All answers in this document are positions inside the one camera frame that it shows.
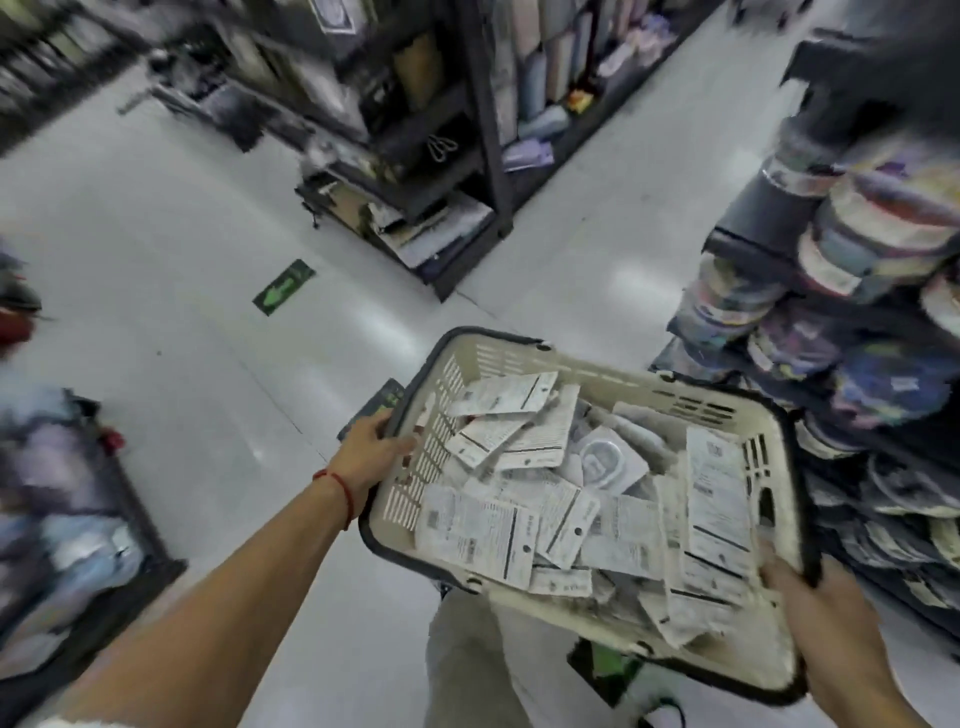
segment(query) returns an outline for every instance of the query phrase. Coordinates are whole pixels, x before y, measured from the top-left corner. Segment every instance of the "hand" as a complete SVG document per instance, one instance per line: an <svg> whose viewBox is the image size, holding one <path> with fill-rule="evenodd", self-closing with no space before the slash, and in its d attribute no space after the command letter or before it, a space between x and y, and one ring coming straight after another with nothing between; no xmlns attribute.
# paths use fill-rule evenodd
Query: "hand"
<svg viewBox="0 0 960 728"><path fill-rule="evenodd" d="M876 610L839 562L824 559L824 577L816 589L776 557L764 566L763 577L783 594L790 632L806 661L810 692L837 725L924 725L894 679ZM907 717L871 723L870 716L881 709L886 717Z"/></svg>
<svg viewBox="0 0 960 728"><path fill-rule="evenodd" d="M382 437L383 428L393 413L392 409L384 409L357 420L326 466L350 488L357 514L367 503L370 488L387 476L394 460L417 446L417 438L412 436Z"/></svg>

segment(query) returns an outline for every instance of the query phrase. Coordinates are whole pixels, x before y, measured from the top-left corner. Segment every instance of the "scissors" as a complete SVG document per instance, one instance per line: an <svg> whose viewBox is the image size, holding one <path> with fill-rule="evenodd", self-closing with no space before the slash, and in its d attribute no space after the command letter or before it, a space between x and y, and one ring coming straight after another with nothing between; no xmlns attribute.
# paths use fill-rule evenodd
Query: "scissors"
<svg viewBox="0 0 960 728"><path fill-rule="evenodd" d="M426 148L430 152L430 157L432 157L435 162L443 164L449 159L452 153L460 149L460 145L453 139L431 134L426 137Z"/></svg>

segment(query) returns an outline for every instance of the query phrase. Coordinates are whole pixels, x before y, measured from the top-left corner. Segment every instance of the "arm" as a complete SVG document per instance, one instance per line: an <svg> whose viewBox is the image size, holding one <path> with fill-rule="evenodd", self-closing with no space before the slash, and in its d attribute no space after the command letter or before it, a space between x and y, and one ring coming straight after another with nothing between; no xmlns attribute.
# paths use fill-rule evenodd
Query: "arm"
<svg viewBox="0 0 960 728"><path fill-rule="evenodd" d="M780 559L763 575L783 594L813 699L838 728L929 728L897 686L876 611L838 562L824 559L816 589Z"/></svg>
<svg viewBox="0 0 960 728"><path fill-rule="evenodd" d="M329 463L356 512L413 438L381 440L390 411L363 418ZM67 694L70 721L233 728L347 522L329 477L313 481L161 619L126 635Z"/></svg>

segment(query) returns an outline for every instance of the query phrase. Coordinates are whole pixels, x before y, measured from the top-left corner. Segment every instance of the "right hand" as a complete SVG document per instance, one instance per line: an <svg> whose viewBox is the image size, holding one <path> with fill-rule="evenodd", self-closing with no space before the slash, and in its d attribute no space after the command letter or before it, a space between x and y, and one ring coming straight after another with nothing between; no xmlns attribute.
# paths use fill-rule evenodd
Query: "right hand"
<svg viewBox="0 0 960 728"><path fill-rule="evenodd" d="M763 577L783 594L787 623L806 661L810 693L824 713L840 726L863 725L864 710L874 707L905 708L912 714L890 669L876 610L839 562L824 558L824 576L816 589L778 558L763 568Z"/></svg>

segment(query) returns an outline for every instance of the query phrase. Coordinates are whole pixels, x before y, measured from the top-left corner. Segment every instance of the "black item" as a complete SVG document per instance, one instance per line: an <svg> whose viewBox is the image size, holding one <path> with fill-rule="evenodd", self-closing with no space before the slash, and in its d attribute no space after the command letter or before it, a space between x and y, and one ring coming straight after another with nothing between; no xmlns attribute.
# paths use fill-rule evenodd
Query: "black item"
<svg viewBox="0 0 960 728"><path fill-rule="evenodd" d="M103 483L110 489L121 518L143 549L140 573L126 586L104 592L87 607L53 659L36 672L0 681L0 726L14 724L51 694L86 670L97 654L186 570L186 562L171 558L119 461L100 443L97 402L74 398L77 423L90 453L100 463Z"/></svg>
<svg viewBox="0 0 960 728"><path fill-rule="evenodd" d="M410 402L413 396L418 392L423 383L430 377L431 371L437 363L438 358L447 348L447 346L456 338L460 336L470 336L472 334L479 334L483 336L488 336L491 338L498 338L503 341L510 341L516 344L521 344L524 346L544 348L549 351L549 345L544 344L542 339L533 339L526 336L517 336L512 333L505 331L491 331L486 328L479 327L463 327L455 328L451 331L448 331L443 338L437 343L433 348L433 351L427 356L425 363L421 367L420 371L414 376L413 381L407 386L407 395L403 400L400 401L400 404L394 409L394 414L390 418L390 421L387 423L386 429L384 430L384 437L394 437L399 432L400 424L403 422L404 418L407 415L407 410L410 407ZM820 549L817 545L817 540L814 535L814 509L813 504L810 501L809 495L807 494L802 483L802 475L800 467L798 465L798 455L797 452L799 448L796 445L796 438L793 435L793 427L790 421L783 414L783 410L775 405L771 405L764 397L755 395L750 392L743 392L733 387L727 387L722 385L705 385L703 382L696 381L689 377L678 376L678 379L682 380L684 383L689 384L694 387L699 387L704 390L715 390L721 392L729 392L736 394L737 396L760 402L763 404L772 414L774 414L780 423L781 434L784 442L787 444L786 447L786 460L787 460L787 469L791 473L792 487L794 495L796 498L797 506L797 523L798 529L801 536L801 559L804 564L804 579L807 583L811 585L816 585L820 581L821 577L821 562L820 562ZM445 584L450 584L456 586L465 591L470 591L469 583L467 585L460 584L452 574L441 567L428 564L424 561L421 561L417 558L408 556L405 553L400 551L395 551L392 548L384 546L376 540L376 537L373 535L373 532L370 527L370 515L373 509L373 503L376 501L376 488L371 492L370 498L367 500L367 505L364 508L363 513L358 519L360 536L364 541L364 544L367 545L367 548L370 549L372 553L379 556L382 559L390 561L398 566L404 567L407 570L414 571L416 573L426 576L428 579L434 581L440 581ZM700 667L695 667L686 662L676 659L666 659L666 660L649 660L657 665L661 665L668 669L676 670L682 674L692 677L694 680L711 685L715 688L726 692L732 692L734 694L741 695L743 697L749 698L756 702L764 703L767 705L791 705L798 700L802 699L807 693L806 679L802 667L798 666L796 670L796 679L792 685L790 685L786 690L782 692L771 692L760 690L753 686L744 685L736 680L732 680L727 677L716 675L708 670L702 669Z"/></svg>

